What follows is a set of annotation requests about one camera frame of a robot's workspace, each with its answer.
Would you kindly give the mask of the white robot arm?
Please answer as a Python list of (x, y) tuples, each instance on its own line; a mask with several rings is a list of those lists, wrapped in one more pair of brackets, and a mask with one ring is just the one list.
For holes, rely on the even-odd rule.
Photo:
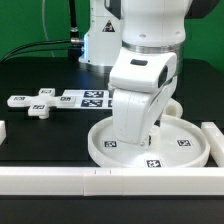
[(184, 21), (221, 0), (90, 0), (90, 28), (79, 62), (109, 72), (117, 139), (144, 145), (173, 95), (185, 41)]

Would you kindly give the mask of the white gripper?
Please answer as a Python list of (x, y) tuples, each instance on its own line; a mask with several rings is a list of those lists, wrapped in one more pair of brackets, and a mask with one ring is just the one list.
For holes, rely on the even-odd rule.
[(112, 114), (115, 136), (122, 142), (146, 146), (176, 85), (177, 55), (173, 52), (140, 54), (121, 48), (110, 72), (114, 88)]

